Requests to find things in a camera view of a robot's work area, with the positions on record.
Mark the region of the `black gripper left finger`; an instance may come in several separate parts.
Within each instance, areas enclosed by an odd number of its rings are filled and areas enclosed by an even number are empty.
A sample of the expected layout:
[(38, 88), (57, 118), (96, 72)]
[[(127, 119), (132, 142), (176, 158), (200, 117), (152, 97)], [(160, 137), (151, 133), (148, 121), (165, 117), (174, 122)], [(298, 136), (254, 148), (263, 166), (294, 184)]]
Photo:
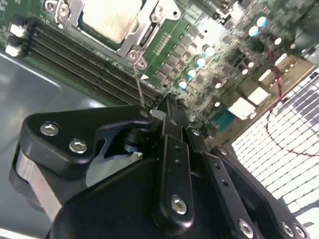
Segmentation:
[(74, 196), (137, 162), (157, 162), (153, 220), (168, 236), (194, 221), (189, 147), (167, 96), (138, 105), (42, 113), (22, 123), (14, 168), (54, 223)]

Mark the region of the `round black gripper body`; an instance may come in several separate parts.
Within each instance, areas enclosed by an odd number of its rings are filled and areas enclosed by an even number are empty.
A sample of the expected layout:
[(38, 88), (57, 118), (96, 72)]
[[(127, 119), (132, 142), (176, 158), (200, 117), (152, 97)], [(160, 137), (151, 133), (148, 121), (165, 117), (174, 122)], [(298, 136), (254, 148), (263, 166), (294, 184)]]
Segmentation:
[[(166, 239), (154, 223), (157, 162), (137, 162), (71, 198), (59, 211), (50, 239)], [(194, 222), (183, 239), (230, 239), (216, 196), (191, 176)]]

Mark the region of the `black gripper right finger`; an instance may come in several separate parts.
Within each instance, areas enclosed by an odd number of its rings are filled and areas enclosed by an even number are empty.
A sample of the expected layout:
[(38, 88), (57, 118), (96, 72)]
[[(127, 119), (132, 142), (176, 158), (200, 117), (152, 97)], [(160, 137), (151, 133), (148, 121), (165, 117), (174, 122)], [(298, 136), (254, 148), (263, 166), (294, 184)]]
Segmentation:
[(234, 154), (222, 145), (208, 149), (200, 131), (189, 127), (186, 106), (171, 102), (171, 113), (185, 132), (195, 165), (216, 196), (217, 222), (224, 239), (309, 239), (306, 228)]

